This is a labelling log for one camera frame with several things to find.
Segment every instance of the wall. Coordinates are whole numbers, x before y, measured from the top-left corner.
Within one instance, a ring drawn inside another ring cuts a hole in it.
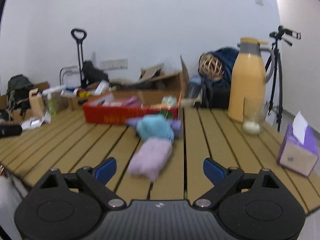
[[[301,32],[293,46],[282,45],[284,109],[296,115],[301,111],[320,131],[319,22],[320,0],[277,0],[281,24]]]
[[[269,32],[279,25],[276,0],[263,0],[264,6],[255,0],[28,1],[32,6],[24,2],[8,0],[4,12],[0,73],[10,69],[10,74],[3,74],[3,87],[18,66],[34,82],[57,85],[59,70],[77,65],[76,43],[70,36],[74,27],[88,32],[85,59],[99,66],[103,60],[127,57],[129,69],[109,75],[137,79],[140,68],[159,62],[168,69],[180,68],[180,54],[190,74],[196,73],[203,52],[236,46],[242,36],[269,40]],[[24,42],[8,34],[11,24],[21,26]]]

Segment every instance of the luggage cart handle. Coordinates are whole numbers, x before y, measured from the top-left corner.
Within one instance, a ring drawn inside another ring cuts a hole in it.
[[[82,38],[78,38],[76,36],[75,32],[82,33],[83,37]],[[72,29],[71,30],[71,36],[76,40],[77,44],[82,44],[84,39],[87,37],[87,32],[85,30],[82,30],[82,29]]]

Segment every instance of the light blue cloth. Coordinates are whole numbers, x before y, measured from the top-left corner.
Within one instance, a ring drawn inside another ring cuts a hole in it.
[[[162,114],[151,114],[143,117],[137,124],[137,132],[143,141],[150,137],[168,139],[173,142],[174,133]]]

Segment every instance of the table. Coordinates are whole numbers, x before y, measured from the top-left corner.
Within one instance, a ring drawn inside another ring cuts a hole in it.
[[[222,110],[184,109],[181,118],[184,138],[175,140],[172,157],[153,184],[126,170],[142,145],[135,131],[86,123],[82,111],[65,110],[52,117],[51,124],[1,139],[0,162],[34,185],[50,168],[75,172],[114,157],[117,171],[106,186],[127,203],[131,199],[183,198],[192,203],[212,188],[202,168],[204,159],[211,157],[225,167],[237,166],[248,173],[270,168],[306,213],[320,206],[320,177],[312,173],[305,178],[276,164],[283,136],[268,124],[259,136],[249,136]]]

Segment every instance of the pink cloth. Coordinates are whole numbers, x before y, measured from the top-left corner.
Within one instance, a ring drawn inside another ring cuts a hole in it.
[[[172,143],[170,140],[150,138],[132,157],[128,172],[135,175],[145,175],[150,181],[155,181],[167,163],[171,152]]]

